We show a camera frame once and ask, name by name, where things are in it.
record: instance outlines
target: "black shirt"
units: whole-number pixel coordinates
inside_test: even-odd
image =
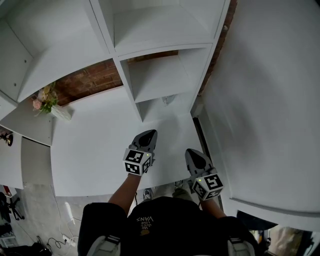
[[[112,203],[92,203],[83,210],[78,255],[86,256],[100,236],[120,238],[121,255],[228,255],[231,238],[257,242],[235,217],[215,218],[192,201],[159,197],[136,206],[127,218]]]

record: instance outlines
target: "gray shoe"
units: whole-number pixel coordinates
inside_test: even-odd
[[[178,180],[178,181],[174,182],[174,191],[176,191],[177,189],[182,189],[183,186],[184,186],[183,180]]]
[[[152,192],[151,188],[146,188],[143,191],[143,200],[146,200],[146,199],[152,200],[152,197],[153,197],[153,192]]]

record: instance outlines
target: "chair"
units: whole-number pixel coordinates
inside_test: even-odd
[[[17,202],[20,201],[20,198],[18,197],[14,202],[12,198],[10,198],[10,203],[7,202],[7,197],[4,193],[0,192],[0,214],[2,219],[6,220],[7,222],[11,222],[10,219],[10,213],[13,214],[14,218],[19,221],[24,220],[25,217],[21,216],[19,212],[16,209]]]

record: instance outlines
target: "flower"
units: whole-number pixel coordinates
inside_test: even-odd
[[[36,110],[39,110],[41,108],[42,102],[38,99],[35,99],[32,104]]]
[[[41,89],[41,90],[39,91],[39,94],[38,94],[38,99],[43,102],[43,101],[46,100],[47,96],[48,96],[48,95],[45,94],[45,91],[44,91],[43,89]]]
[[[48,94],[50,92],[50,85],[47,85],[46,87],[43,88],[43,92],[45,94]]]

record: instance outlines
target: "vase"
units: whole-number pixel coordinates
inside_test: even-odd
[[[68,121],[68,122],[71,120],[71,115],[68,112],[68,110],[59,105],[52,106],[51,113],[60,120]]]

